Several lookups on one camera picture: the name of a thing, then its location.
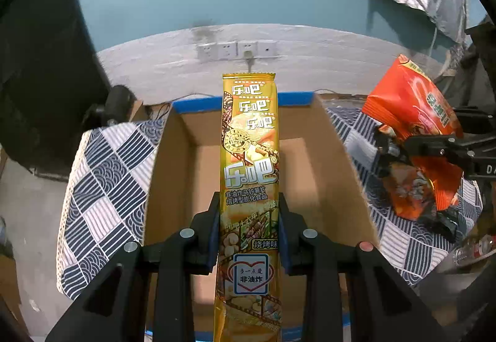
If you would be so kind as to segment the red snack bag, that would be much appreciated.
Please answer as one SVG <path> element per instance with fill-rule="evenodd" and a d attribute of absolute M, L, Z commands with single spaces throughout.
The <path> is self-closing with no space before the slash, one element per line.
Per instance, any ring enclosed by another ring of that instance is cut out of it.
<path fill-rule="evenodd" d="M 367 96 L 362 112 L 390 127 L 402 142 L 410 136 L 463 137 L 462 126 L 443 94 L 403 54 Z M 413 164 L 432 183 L 436 208 L 448 208 L 460 186 L 462 169 L 444 157 L 419 156 Z"/>

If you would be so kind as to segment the cardboard box with blue rim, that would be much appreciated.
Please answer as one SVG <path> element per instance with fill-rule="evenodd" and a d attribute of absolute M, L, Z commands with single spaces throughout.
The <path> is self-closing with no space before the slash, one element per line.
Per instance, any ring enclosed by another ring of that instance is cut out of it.
<path fill-rule="evenodd" d="M 302 106 L 280 105 L 279 189 L 290 211 L 338 244 L 378 243 L 361 181 L 326 111 L 312 96 Z M 166 118 L 150 180 L 144 244 L 151 245 L 190 225 L 221 190 L 221 111 Z"/>

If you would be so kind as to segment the plastic bottle red label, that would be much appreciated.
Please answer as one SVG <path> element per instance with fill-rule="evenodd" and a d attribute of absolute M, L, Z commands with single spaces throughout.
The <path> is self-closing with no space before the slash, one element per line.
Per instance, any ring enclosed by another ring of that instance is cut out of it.
<path fill-rule="evenodd" d="M 485 235 L 476 242 L 459 247 L 454 253 L 457 267 L 471 266 L 495 254 L 495 236 Z"/>

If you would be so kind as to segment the orange noodle snack bag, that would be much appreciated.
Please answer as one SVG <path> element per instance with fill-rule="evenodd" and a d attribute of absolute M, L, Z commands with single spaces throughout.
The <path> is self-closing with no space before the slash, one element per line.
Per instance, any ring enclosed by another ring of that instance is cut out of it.
<path fill-rule="evenodd" d="M 433 220 L 436 201 L 430 180 L 414 166 L 391 162 L 383 177 L 394 213 L 405 220 Z"/>

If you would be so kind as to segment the white wall socket strip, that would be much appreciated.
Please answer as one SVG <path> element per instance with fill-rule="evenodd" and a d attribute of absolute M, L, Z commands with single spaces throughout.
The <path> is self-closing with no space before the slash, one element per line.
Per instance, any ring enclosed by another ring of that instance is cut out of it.
<path fill-rule="evenodd" d="M 196 50 L 201 62 L 278 57 L 277 42 L 273 40 L 208 42 L 197 45 Z"/>

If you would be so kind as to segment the black snack packet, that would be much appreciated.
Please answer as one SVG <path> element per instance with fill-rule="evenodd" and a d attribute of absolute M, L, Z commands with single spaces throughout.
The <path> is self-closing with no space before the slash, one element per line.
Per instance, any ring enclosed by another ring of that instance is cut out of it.
<path fill-rule="evenodd" d="M 378 149 L 378 176 L 384 178 L 390 174 L 394 163 L 410 165 L 410 160 L 401 141 L 389 125 L 380 125 L 374 130 L 374 140 Z"/>
<path fill-rule="evenodd" d="M 426 210 L 417 221 L 450 243 L 460 243 L 467 236 L 467 220 L 458 208 Z"/>

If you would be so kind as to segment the large black panel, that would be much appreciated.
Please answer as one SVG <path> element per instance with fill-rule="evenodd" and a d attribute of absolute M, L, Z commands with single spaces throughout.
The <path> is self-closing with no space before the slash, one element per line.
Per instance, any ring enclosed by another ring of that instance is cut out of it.
<path fill-rule="evenodd" d="M 108 93 L 78 0 L 1 0 L 1 145 L 14 162 L 68 176 Z"/>

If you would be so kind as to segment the tall gold chips packet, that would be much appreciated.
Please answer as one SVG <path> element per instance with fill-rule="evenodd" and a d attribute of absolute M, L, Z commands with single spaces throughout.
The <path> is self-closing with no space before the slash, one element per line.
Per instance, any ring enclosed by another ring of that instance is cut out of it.
<path fill-rule="evenodd" d="M 279 341 L 279 130 L 272 73 L 223 76 L 216 341 Z"/>

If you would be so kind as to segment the navy white patterned tablecloth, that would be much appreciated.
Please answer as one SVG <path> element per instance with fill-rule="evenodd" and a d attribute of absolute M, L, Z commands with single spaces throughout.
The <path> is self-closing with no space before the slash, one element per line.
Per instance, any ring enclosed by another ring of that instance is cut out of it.
<path fill-rule="evenodd" d="M 453 244 L 393 213 L 375 174 L 374 120 L 354 108 L 325 104 L 325 109 L 361 181 L 378 232 L 376 246 L 406 282 L 415 285 Z M 144 245 L 150 180 L 166 118 L 99 128 L 82 136 L 57 240 L 57 287 L 67 297 L 76 298 L 125 243 Z"/>

